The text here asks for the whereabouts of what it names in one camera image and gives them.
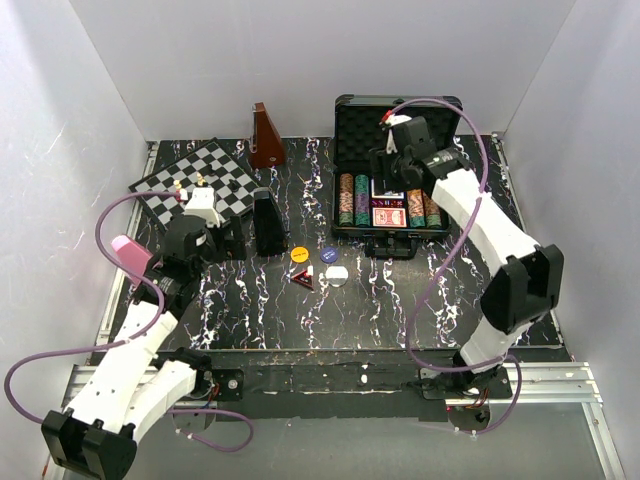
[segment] black and white chessboard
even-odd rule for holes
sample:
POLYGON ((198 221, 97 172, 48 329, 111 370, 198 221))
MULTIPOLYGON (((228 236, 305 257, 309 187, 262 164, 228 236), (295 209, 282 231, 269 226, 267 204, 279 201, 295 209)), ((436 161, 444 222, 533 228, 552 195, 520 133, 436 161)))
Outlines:
MULTIPOLYGON (((179 180, 182 188, 191 193, 197 184, 197 173, 216 192, 216 210, 222 226, 233 215, 244 215, 253 208, 253 191, 260 185, 256 179, 231 158, 214 139, 184 158, 153 173, 129 187, 132 192, 175 191, 173 182, 179 180)), ((174 215, 184 212, 174 197, 139 198, 151 220, 162 230, 174 215)))

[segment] open case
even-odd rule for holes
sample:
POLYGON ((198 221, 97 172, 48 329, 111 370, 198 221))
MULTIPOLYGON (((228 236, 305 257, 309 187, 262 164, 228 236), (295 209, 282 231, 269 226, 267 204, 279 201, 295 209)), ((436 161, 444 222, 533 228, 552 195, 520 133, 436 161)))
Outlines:
MULTIPOLYGON (((382 148, 386 145, 386 134, 383 132, 380 121, 383 115, 393 107, 413 98, 418 97, 391 97, 391 96, 360 96, 341 95, 335 103, 335 141, 333 162, 335 164, 333 176, 333 209, 332 231, 334 235, 341 237, 362 238, 365 242, 365 253, 369 256, 380 258, 413 258, 417 252, 420 240, 442 238, 449 233, 450 220, 444 211, 440 211, 440 224, 438 226, 412 226, 409 221, 409 200, 407 192, 402 197, 374 198, 371 167, 369 164, 369 150, 382 148), (350 174, 353 179, 362 175, 367 177, 368 185, 368 222, 366 217, 360 223, 357 221, 344 222, 340 216, 341 211, 341 177, 350 174), (374 208, 393 211, 404 210, 404 223, 406 227, 382 227, 375 226, 374 208)), ((460 100, 456 97, 437 97, 462 108, 460 100)), ((458 127, 459 116, 448 108, 438 105, 417 104, 411 105, 400 112, 410 117, 422 116, 426 119, 431 135, 438 150, 453 145, 453 137, 458 127)), ((357 190, 351 192, 353 203, 357 190)))

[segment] stack of poker chips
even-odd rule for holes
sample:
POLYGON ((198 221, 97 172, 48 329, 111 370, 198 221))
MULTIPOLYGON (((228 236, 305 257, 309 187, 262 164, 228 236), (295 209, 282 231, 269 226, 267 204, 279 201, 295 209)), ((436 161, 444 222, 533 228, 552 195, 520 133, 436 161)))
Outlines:
POLYGON ((356 227, 371 226, 369 216, 369 177, 356 177, 356 227))
POLYGON ((427 228, 442 228, 442 219, 440 218, 440 208, 436 202, 427 197, 422 192, 422 200, 424 201, 424 210, 427 214, 427 228))
POLYGON ((409 225, 411 225, 412 228, 425 226, 421 193, 421 190, 409 190, 407 192, 409 200, 409 225))
POLYGON ((340 175, 338 224, 341 227, 353 226, 353 175, 350 173, 340 175))

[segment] black marble table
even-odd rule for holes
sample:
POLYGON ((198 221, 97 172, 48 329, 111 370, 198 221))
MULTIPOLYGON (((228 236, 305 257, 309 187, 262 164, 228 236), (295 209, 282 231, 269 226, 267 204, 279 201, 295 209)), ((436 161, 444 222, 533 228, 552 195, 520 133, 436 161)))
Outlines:
MULTIPOLYGON (((163 141, 155 169, 184 156, 199 141, 163 141)), ((489 188, 506 214, 520 224, 513 192, 490 137, 484 138, 490 156, 489 188)), ((222 140, 223 147, 247 165, 245 140, 222 140)), ((471 136, 456 138, 456 145, 475 168, 479 150, 471 136)), ((460 234, 423 243, 413 260, 375 260, 364 255, 359 241, 333 238, 331 223, 332 140, 285 139, 286 165, 256 171, 269 186, 281 208, 290 233, 290 249, 305 246, 314 266, 315 290, 290 282, 303 267, 289 253, 260 258, 252 241, 253 225, 245 221, 248 259, 213 265, 201 281, 199 298, 187 310, 180 325, 161 350, 180 346, 202 350, 401 350, 405 345, 407 315, 426 288, 460 234), (325 265, 319 252, 338 248, 336 265, 349 270, 344 287, 322 279, 325 265)), ((151 251, 158 248, 158 230, 143 214, 136 239, 151 251)), ((464 343, 481 317, 480 296, 489 271, 477 249, 463 247, 419 313, 413 338, 423 349, 450 349, 464 343)), ((126 314, 130 288, 125 285, 116 310, 112 337, 126 314)), ((550 316, 519 339, 518 346, 558 347, 559 332, 550 316)))

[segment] gray floor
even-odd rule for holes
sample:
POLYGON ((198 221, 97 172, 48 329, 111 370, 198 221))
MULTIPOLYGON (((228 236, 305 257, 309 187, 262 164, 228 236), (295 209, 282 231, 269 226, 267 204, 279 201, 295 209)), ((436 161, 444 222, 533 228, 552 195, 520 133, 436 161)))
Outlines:
MULTIPOLYGON (((411 419, 256 423, 243 452, 221 454, 177 436, 165 418, 141 442, 127 479, 604 478, 580 404, 518 405, 477 441, 411 419)), ((223 423, 205 436, 230 445, 245 432, 240 423, 223 423)))

